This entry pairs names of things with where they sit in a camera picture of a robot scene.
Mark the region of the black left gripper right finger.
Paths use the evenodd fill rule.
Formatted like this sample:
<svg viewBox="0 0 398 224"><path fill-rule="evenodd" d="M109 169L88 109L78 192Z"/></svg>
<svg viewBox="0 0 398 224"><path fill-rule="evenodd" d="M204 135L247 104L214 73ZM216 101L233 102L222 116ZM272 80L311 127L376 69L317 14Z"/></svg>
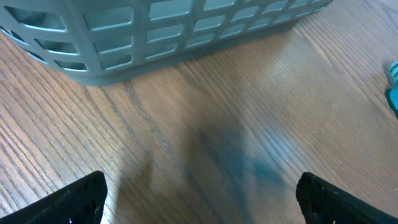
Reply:
<svg viewBox="0 0 398 224"><path fill-rule="evenodd" d="M298 181L296 199L306 224L397 224L393 217L311 172Z"/></svg>

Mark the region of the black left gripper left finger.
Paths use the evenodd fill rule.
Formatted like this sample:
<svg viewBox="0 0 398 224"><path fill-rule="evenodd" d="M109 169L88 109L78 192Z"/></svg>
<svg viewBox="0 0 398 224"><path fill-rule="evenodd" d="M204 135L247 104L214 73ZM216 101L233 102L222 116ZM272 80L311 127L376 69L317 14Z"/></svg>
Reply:
<svg viewBox="0 0 398 224"><path fill-rule="evenodd" d="M1 218L1 224L100 224L108 188L94 171L39 201Z"/></svg>

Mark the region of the teal mouthwash bottle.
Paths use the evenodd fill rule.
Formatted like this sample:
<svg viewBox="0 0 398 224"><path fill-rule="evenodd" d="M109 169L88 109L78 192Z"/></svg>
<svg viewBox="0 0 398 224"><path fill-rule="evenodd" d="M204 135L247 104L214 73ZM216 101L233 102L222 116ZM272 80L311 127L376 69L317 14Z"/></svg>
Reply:
<svg viewBox="0 0 398 224"><path fill-rule="evenodd" d="M397 117L397 61L387 63L384 71L388 81L384 94L390 109Z"/></svg>

